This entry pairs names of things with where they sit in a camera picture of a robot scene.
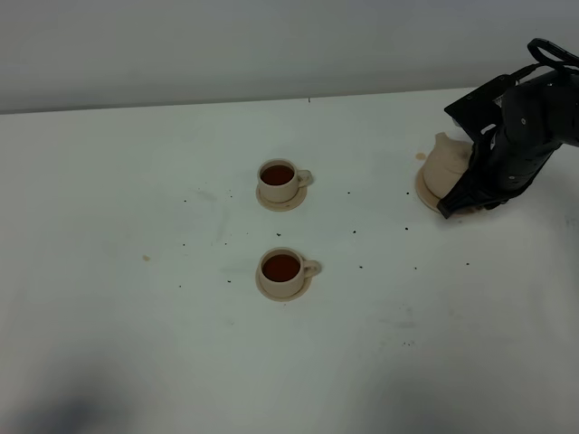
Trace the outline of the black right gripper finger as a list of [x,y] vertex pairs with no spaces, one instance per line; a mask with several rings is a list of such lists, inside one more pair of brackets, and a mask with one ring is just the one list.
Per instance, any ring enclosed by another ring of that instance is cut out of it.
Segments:
[[482,175],[493,171],[492,149],[496,133],[497,129],[491,128],[473,143],[469,161],[471,174]]
[[499,186],[490,176],[468,170],[438,201],[437,209],[445,219],[449,219],[458,213],[492,210],[513,196],[513,190]]

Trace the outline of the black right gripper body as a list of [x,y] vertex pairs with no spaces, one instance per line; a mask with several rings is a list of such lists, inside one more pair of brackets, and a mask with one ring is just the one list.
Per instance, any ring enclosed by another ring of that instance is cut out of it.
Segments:
[[578,145],[578,76],[548,72],[508,90],[492,149],[495,182],[516,197],[562,145]]

